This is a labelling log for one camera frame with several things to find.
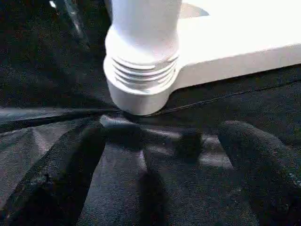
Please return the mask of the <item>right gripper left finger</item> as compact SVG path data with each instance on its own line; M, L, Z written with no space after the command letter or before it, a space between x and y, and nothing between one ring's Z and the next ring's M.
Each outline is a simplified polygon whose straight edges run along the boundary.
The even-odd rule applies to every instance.
M64 133L4 205L6 226L74 226L103 154L106 129L90 122Z

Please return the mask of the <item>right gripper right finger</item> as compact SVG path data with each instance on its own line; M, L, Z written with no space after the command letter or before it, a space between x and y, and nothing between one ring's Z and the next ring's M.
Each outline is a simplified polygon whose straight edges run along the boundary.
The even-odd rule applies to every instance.
M220 124L218 139L242 180L261 226L301 224L301 161L276 136L242 121Z

